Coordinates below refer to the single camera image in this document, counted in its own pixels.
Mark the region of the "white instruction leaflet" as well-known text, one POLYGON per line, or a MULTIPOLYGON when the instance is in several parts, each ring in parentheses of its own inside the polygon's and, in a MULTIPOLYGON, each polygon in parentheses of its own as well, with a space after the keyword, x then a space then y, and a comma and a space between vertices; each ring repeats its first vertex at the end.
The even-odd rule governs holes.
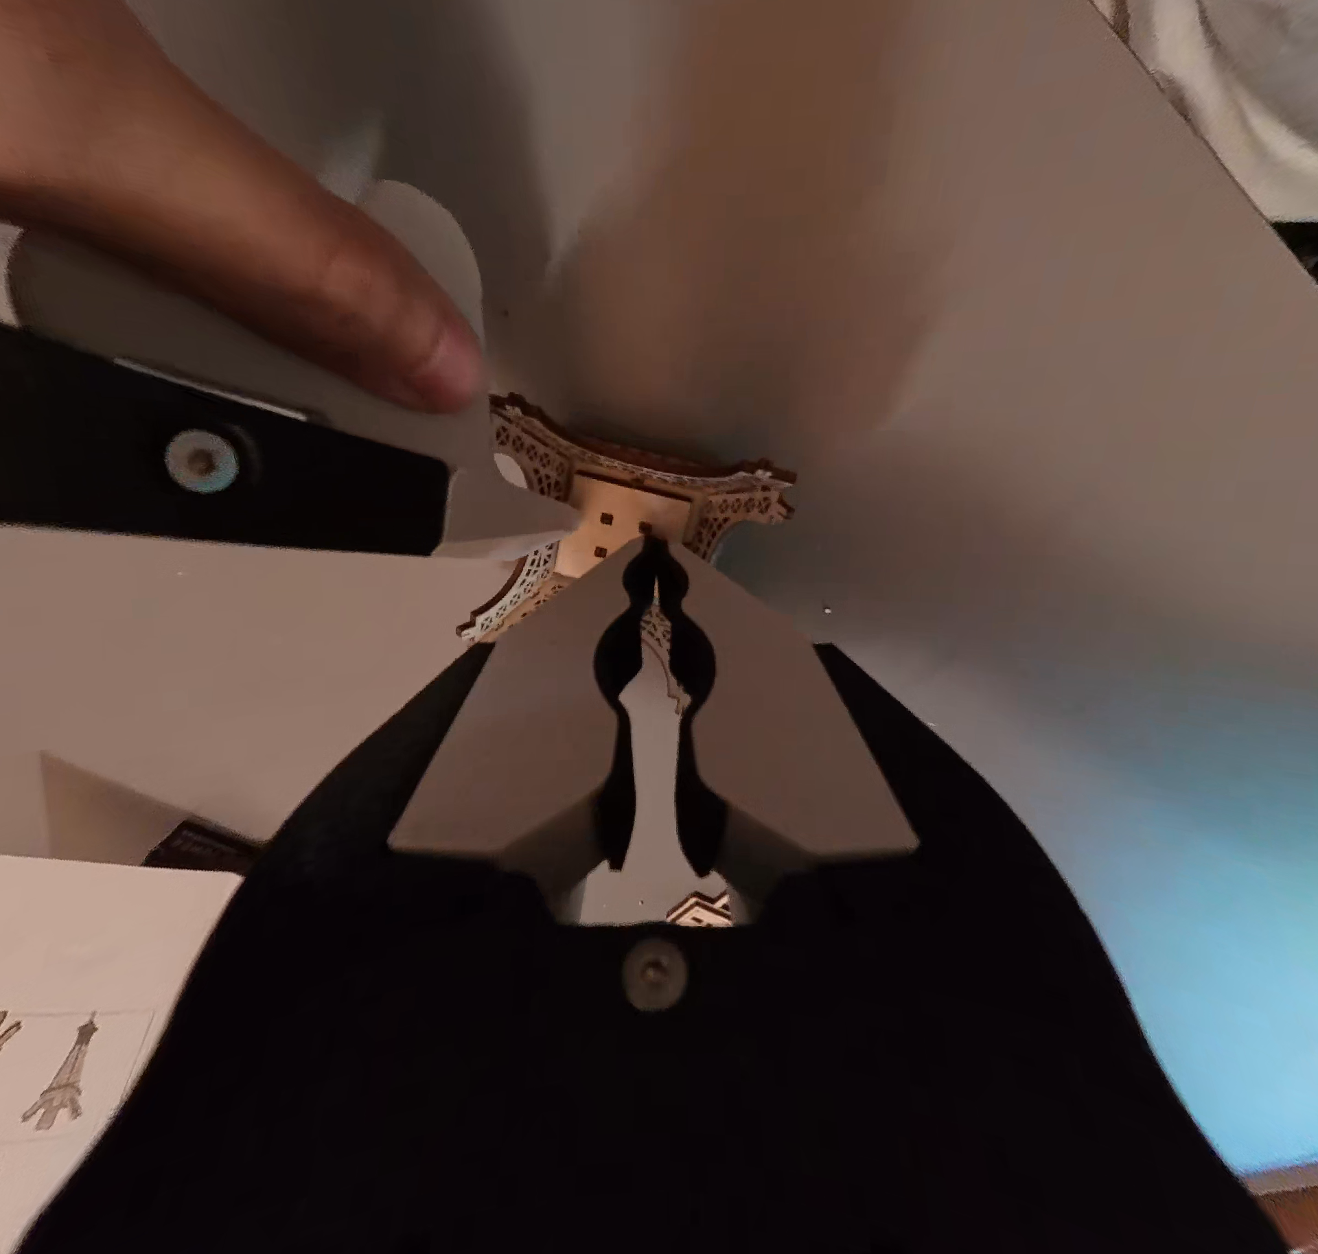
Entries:
POLYGON ((47 855, 2 857, 2 1151, 97 1134, 239 884, 144 863, 180 810, 51 755, 39 777, 47 855))

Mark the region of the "black puzzle box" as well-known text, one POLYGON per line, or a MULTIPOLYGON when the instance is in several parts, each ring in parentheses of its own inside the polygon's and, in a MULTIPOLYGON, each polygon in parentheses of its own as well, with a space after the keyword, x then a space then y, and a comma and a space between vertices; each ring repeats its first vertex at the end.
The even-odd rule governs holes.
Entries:
POLYGON ((222 872, 245 877, 261 856, 260 841, 205 821, 185 819, 142 859, 142 868, 222 872))

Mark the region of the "wooden tower spire piece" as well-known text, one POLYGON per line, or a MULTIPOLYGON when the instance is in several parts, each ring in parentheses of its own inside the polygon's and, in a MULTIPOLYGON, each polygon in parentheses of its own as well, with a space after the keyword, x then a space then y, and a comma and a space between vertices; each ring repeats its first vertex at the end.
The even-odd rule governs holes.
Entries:
POLYGON ((689 696, 670 666, 672 624, 663 613, 657 597, 653 599, 648 610, 641 618, 638 633, 641 649, 650 653, 663 675, 667 702, 673 706, 673 713, 678 718, 684 716, 689 696))

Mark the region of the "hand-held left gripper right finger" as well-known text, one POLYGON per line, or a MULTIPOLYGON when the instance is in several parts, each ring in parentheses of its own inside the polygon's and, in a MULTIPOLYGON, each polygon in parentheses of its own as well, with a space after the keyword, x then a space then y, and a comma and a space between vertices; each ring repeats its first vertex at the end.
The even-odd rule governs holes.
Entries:
POLYGON ((791 875, 909 856, 917 837, 814 646, 684 549, 654 543, 669 668, 688 697, 675 816, 692 869, 748 924, 791 875))

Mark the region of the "cream cloth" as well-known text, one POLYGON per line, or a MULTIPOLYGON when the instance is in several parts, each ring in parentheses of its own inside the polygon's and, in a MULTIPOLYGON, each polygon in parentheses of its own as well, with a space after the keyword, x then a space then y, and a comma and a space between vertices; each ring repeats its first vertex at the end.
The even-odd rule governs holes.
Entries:
POLYGON ((1091 0, 1256 209, 1316 219, 1316 0, 1091 0))

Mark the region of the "grey desk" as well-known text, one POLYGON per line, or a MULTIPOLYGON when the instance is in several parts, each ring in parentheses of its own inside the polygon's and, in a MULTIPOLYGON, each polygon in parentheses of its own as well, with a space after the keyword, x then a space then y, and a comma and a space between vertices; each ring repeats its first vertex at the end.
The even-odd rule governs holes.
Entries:
POLYGON ((453 214, 486 380, 798 468, 734 574, 1020 802, 1228 1162, 1315 1159, 1315 284, 1091 0, 123 2, 453 214))

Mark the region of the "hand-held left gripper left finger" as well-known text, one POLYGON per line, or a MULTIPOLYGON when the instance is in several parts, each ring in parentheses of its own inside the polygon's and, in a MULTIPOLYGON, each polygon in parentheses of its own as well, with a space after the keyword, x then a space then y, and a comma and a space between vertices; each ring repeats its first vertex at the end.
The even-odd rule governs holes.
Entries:
POLYGON ((569 919, 579 885, 604 860, 594 807, 626 716, 600 687, 607 628, 642 613, 657 538, 626 543, 503 633, 425 769, 388 846, 464 857, 529 877, 551 916, 569 919))

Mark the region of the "wooden Eiffel tower model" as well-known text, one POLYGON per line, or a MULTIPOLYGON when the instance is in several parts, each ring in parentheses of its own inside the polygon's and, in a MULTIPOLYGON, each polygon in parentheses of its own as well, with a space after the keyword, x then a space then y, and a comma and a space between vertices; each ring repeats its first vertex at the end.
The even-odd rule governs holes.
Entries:
POLYGON ((489 399, 495 458, 513 484, 567 503, 579 527, 517 561, 503 590, 457 628, 467 644, 489 643, 566 590, 611 550, 654 534, 709 563, 745 522, 792 518, 791 472, 766 461, 707 468, 679 458, 573 437, 517 394, 489 399))

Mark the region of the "person's right hand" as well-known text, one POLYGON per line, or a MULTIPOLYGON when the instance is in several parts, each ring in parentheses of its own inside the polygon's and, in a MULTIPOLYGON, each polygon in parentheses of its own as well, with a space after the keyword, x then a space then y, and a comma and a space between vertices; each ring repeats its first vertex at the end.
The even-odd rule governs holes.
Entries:
POLYGON ((411 253, 210 100, 123 0, 1 0, 1 219, 406 409, 483 393, 479 341, 411 253))

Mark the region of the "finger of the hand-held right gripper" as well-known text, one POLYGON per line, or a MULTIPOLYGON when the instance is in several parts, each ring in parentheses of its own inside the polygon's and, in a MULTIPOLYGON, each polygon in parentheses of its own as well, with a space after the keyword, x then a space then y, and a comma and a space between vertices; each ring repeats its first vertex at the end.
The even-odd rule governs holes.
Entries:
POLYGON ((453 214, 403 181, 378 178, 360 209, 423 266, 485 349, 483 283, 470 242, 453 214))
POLYGON ((22 236, 8 261, 8 289, 20 324, 41 339, 303 412, 336 433, 442 463, 450 483, 438 559, 510 561, 576 530, 569 505, 503 478, 486 403, 448 416, 392 406, 127 265, 52 234, 22 236))

